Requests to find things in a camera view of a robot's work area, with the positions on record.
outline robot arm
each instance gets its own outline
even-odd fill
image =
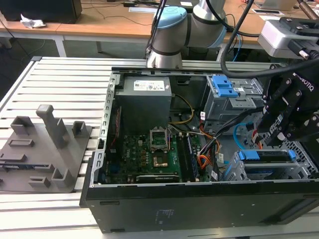
[[[225,0],[210,0],[220,18],[225,18]],[[147,58],[149,68],[182,68],[180,50],[183,46],[217,47],[226,28],[209,10],[206,0],[200,0],[192,14],[181,7],[165,7]]]
[[[282,17],[279,21],[268,21],[258,41],[274,57],[318,59],[319,20],[317,15],[313,18]],[[272,65],[271,69],[280,67]],[[319,138],[318,77],[318,65],[314,65],[266,79],[264,115],[258,132],[269,132],[270,127],[275,127],[267,145],[277,146],[285,139],[309,141]]]

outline motherboard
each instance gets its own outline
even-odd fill
[[[151,130],[149,135],[125,135],[122,157],[109,162],[107,182],[112,184],[208,181],[197,165],[200,151],[197,135],[167,135]]]

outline white tissue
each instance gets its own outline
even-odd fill
[[[29,18],[26,18],[24,17],[22,14],[21,14],[21,20],[20,22],[27,28],[35,28],[35,27],[43,27],[43,26],[46,26],[42,20],[32,20],[32,19],[29,19]]]

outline black computer case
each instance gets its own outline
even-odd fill
[[[143,71],[137,69],[112,70],[99,134],[99,141],[105,139],[105,142],[107,129],[112,128],[113,124],[110,119],[111,107],[113,99],[117,98],[117,95],[114,97],[113,94],[121,91],[120,86],[127,80],[126,75],[129,77],[136,75],[137,80],[144,76]],[[186,70],[184,72],[184,75],[190,75],[190,72]],[[172,77],[173,73],[172,70],[151,69],[148,76],[165,77],[170,74]],[[205,75],[200,72],[192,74],[196,77],[200,74]],[[172,92],[177,92],[174,81],[173,76],[170,87]],[[228,151],[232,151],[231,141],[224,143]],[[280,225],[287,224],[319,206],[317,177],[296,180],[228,180],[145,185],[95,183],[106,180],[105,177],[100,177],[106,171],[105,165],[107,165],[103,161],[106,155],[105,145],[98,144],[89,160],[80,203],[81,207],[88,207],[91,210],[103,233]],[[305,158],[306,152],[296,147],[294,150]],[[310,155],[317,158],[315,150],[311,150]]]
[[[0,10],[7,21],[29,19],[44,22],[75,23],[81,15],[80,0],[1,0]]]

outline aluminum table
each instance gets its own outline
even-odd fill
[[[318,238],[319,208],[288,225],[232,227],[102,234],[89,209],[79,207],[87,162],[95,149],[102,108],[112,66],[143,67],[144,60],[54,58],[31,61],[0,103],[0,148],[12,133],[16,116],[35,114],[40,104],[52,104],[54,115],[65,123],[83,120],[93,127],[75,186],[69,194],[30,194],[0,192],[0,238],[24,239],[212,239],[251,236],[251,238]],[[187,69],[218,70],[217,62],[184,61]],[[229,68],[263,70],[266,63],[230,63]]]

